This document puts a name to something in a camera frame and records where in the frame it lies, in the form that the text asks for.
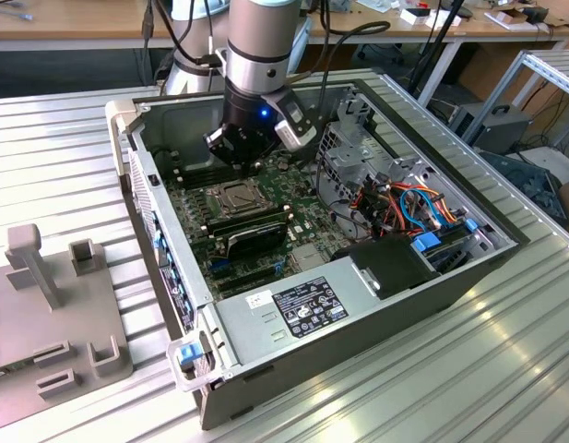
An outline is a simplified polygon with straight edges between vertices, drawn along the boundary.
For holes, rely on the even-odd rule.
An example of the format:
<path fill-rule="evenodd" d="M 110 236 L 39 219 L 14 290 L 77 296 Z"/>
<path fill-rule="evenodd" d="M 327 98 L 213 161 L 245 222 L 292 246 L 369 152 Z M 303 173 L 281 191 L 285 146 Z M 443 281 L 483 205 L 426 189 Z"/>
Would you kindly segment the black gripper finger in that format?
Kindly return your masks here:
<path fill-rule="evenodd" d="M 211 154 L 230 166 L 241 178 L 246 176 L 243 145 L 235 127 L 219 127 L 206 133 L 204 140 Z"/>
<path fill-rule="evenodd" d="M 277 138 L 252 138 L 244 144 L 244 177 L 254 176 L 262 168 L 263 161 L 281 142 Z"/>

